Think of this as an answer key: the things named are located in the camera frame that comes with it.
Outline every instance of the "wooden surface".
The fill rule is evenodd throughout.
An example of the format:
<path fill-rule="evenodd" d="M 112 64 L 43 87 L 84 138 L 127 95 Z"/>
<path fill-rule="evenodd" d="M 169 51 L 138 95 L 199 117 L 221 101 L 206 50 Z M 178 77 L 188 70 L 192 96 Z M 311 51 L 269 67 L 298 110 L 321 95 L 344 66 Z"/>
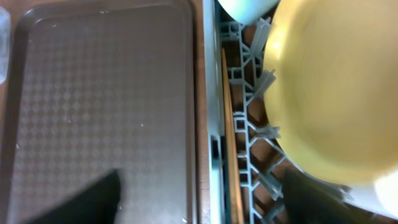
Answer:
<path fill-rule="evenodd" d="M 64 0 L 0 0 L 0 6 L 11 15 L 12 28 L 27 10 L 38 4 L 60 2 Z M 206 130 L 206 83 L 205 59 L 203 50 L 203 11 L 202 0 L 190 0 L 195 12 L 195 91 L 196 91 L 196 132 L 197 132 L 197 190 L 198 223 L 210 223 L 209 162 Z M 3 105 L 6 86 L 0 85 L 0 106 Z"/>

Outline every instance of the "gray plastic dish rack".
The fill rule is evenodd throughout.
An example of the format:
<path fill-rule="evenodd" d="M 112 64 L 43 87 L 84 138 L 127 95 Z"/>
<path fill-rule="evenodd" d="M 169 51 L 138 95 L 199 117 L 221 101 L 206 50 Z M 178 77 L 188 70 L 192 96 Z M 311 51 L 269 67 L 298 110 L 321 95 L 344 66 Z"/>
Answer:
<path fill-rule="evenodd" d="M 245 26 L 236 22 L 221 22 L 221 6 L 218 1 L 203 1 L 203 23 L 205 38 L 205 63 L 206 63 L 206 97 L 208 112 L 208 145 L 210 153 L 210 193 L 211 193 L 211 222 L 230 223 L 228 202 L 228 180 L 226 175 L 226 158 L 223 152 L 224 136 L 224 111 L 223 111 L 223 85 L 221 72 L 221 44 L 223 42 L 239 42 L 240 66 L 228 67 L 229 83 L 231 85 L 242 85 L 243 89 L 243 111 L 234 111 L 234 128 L 236 133 L 245 134 L 245 152 L 239 153 L 238 158 L 245 158 L 247 166 L 239 168 L 239 175 L 247 175 L 247 182 L 241 182 L 241 187 L 248 189 L 249 220 L 247 223 L 254 224 L 255 220 L 261 223 L 273 223 L 275 216 L 284 209 L 282 186 L 271 172 L 286 158 L 283 150 L 272 142 L 279 137 L 278 128 L 269 125 L 256 127 L 248 120 L 248 105 L 255 97 L 261 97 L 263 92 L 272 84 L 275 77 L 272 71 L 262 71 L 263 50 L 262 47 L 267 39 L 270 20 L 260 19 L 257 22 L 256 34 L 251 47 L 243 42 L 242 31 Z M 252 63 L 252 74 L 245 74 L 244 67 Z M 254 86 L 245 81 L 244 77 L 252 75 Z M 243 128 L 238 128 L 238 122 L 244 123 Z M 249 129 L 257 133 L 249 138 Z M 251 146 L 259 139 L 265 140 L 276 151 L 280 157 L 267 170 L 259 170 L 250 161 Z M 253 181 L 251 172 L 259 175 L 258 180 Z M 275 205 L 267 214 L 261 215 L 254 206 L 253 192 L 263 185 L 268 191 Z"/>

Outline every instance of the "yellow bowl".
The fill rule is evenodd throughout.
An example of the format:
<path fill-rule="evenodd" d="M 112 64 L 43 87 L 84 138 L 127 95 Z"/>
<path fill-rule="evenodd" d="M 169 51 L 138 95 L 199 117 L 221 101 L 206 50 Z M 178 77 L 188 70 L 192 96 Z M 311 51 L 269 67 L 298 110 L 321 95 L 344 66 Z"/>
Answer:
<path fill-rule="evenodd" d="M 371 182 L 398 165 L 398 1 L 281 0 L 264 69 L 279 144 L 305 172 Z"/>

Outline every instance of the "wooden chopstick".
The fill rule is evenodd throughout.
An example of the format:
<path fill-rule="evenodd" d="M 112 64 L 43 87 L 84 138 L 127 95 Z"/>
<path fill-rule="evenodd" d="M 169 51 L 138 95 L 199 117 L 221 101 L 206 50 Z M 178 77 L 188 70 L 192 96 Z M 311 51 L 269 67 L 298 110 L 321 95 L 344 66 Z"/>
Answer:
<path fill-rule="evenodd" d="M 228 183 L 229 201 L 231 207 L 231 222 L 232 224 L 244 224 L 241 185 L 239 181 L 238 157 L 236 152 L 236 140 L 234 131 L 234 118 L 232 113 L 231 92 L 229 89 L 229 79 L 224 49 L 222 49 L 221 51 L 221 61 L 223 69 L 224 119 L 227 149 L 226 154 L 228 161 Z"/>

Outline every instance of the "white cup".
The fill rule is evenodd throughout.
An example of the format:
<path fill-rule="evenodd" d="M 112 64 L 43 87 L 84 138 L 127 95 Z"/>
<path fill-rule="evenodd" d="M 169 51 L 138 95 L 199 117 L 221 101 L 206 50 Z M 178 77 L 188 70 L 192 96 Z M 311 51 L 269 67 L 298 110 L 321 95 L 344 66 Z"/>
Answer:
<path fill-rule="evenodd" d="M 250 25 L 272 9 L 279 0 L 218 0 L 236 21 Z"/>

